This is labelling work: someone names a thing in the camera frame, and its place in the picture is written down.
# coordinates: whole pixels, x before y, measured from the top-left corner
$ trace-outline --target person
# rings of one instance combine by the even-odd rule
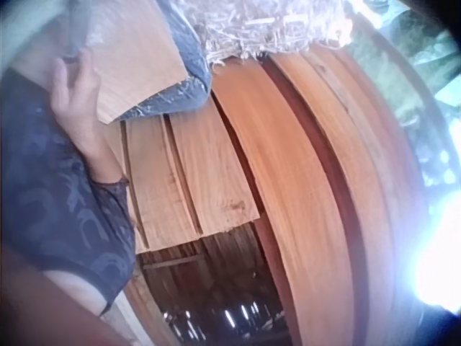
[[[128,181],[97,120],[100,78],[88,48],[69,79],[57,59],[49,94],[13,71],[2,80],[2,241],[100,315],[135,264]]]

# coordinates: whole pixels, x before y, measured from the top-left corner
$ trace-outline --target wooden structure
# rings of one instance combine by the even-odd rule
[[[408,274],[428,208],[381,96],[342,51],[215,70],[202,110],[108,129],[131,181],[145,278],[125,294],[146,332],[177,344],[160,311],[181,323],[211,301],[224,309],[234,284],[223,280],[238,277],[234,293],[251,291],[240,301],[276,297],[294,345],[388,345],[396,333],[405,343],[411,331],[393,320],[412,325]]]

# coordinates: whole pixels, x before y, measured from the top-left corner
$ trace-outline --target wood grain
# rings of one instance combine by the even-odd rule
[[[155,345],[179,346],[181,344],[165,323],[138,265],[133,278],[123,291],[144,330]]]
[[[150,250],[198,239],[162,116],[127,123],[131,179]]]
[[[130,180],[129,170],[127,169],[127,162],[125,160],[125,152],[123,150],[122,142],[122,128],[120,123],[112,123],[110,125],[104,126],[104,134],[106,140],[114,151],[115,156],[125,173],[125,176]],[[142,223],[138,217],[135,207],[135,196],[133,194],[133,186],[130,182],[130,186],[127,187],[127,204],[128,204],[128,213],[130,214],[131,223],[135,229],[135,244],[136,244],[136,253],[148,251],[148,244],[146,241],[146,236],[144,236],[144,230]]]
[[[333,58],[325,53],[322,59],[334,71],[336,78],[357,103],[343,101],[367,144],[377,173],[393,230],[395,253],[395,299],[388,329],[389,345],[411,342],[419,322],[419,304],[412,291],[412,262],[421,248],[429,225],[429,208],[416,157],[399,128],[394,114],[361,68],[344,51],[336,51]]]
[[[274,230],[266,213],[263,213],[260,219],[254,221],[254,228],[266,255],[267,265],[271,270],[272,279],[283,305],[292,343],[294,346],[301,346],[303,343],[301,342],[300,326],[297,323],[293,294],[287,279],[287,273],[283,268],[282,255],[274,236]]]
[[[139,102],[187,78],[156,1],[95,0],[87,45],[102,78],[98,116],[110,123]],[[53,59],[63,56],[65,25],[56,20],[32,39],[13,67],[50,88]]]
[[[354,299],[346,239],[304,130],[257,62],[217,68],[213,90],[248,157],[274,229],[303,344],[351,345]]]
[[[314,59],[313,53],[308,57]],[[393,303],[394,267],[392,231],[375,166],[352,119],[315,69],[298,54],[276,55],[272,59],[309,105],[345,174],[367,255],[370,302],[365,344],[381,345]],[[315,63],[329,81],[334,78],[328,65],[318,59]]]
[[[259,217],[236,152],[213,100],[170,115],[174,139],[204,235]]]

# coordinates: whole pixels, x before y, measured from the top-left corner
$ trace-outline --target denim fabric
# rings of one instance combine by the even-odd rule
[[[180,12],[172,7],[169,0],[158,0],[158,5],[170,26],[173,40],[179,49],[179,55],[186,66],[189,77],[149,97],[125,112],[118,120],[195,110],[200,108],[210,95],[210,68],[203,56],[195,31]]]

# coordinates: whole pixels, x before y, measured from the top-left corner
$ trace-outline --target bright light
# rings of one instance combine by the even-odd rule
[[[249,317],[248,317],[248,313],[246,312],[246,309],[245,309],[245,306],[242,305],[242,312],[243,312],[243,316],[246,318],[246,320],[248,321],[249,320]]]
[[[454,184],[456,183],[455,173],[451,169],[447,169],[444,173],[445,184]]]
[[[457,313],[461,309],[461,192],[444,201],[434,235],[416,266],[416,295],[425,303]]]
[[[206,340],[207,337],[205,336],[205,334],[203,334],[202,328],[200,328],[200,327],[199,327],[199,332],[202,335],[203,340]]]
[[[192,323],[190,321],[187,321],[187,324],[189,325],[190,330],[192,330],[192,334],[195,336],[195,339],[199,339],[199,336],[197,335],[197,332],[195,331],[194,326],[192,326]]]
[[[449,161],[449,155],[445,150],[440,153],[440,161],[444,164],[447,164]]]
[[[177,335],[178,337],[181,337],[181,332],[179,331],[178,327],[176,327],[175,324],[173,324],[173,328],[174,328],[174,331],[176,332],[176,335]]]
[[[452,135],[453,144],[455,145],[458,155],[461,155],[461,120],[454,119],[449,124],[449,133]]]
[[[230,325],[232,326],[232,328],[235,328],[236,327],[236,323],[233,321],[233,318],[231,316],[231,314],[229,314],[229,311],[224,311],[225,313],[225,316],[228,318],[228,321],[230,323]]]

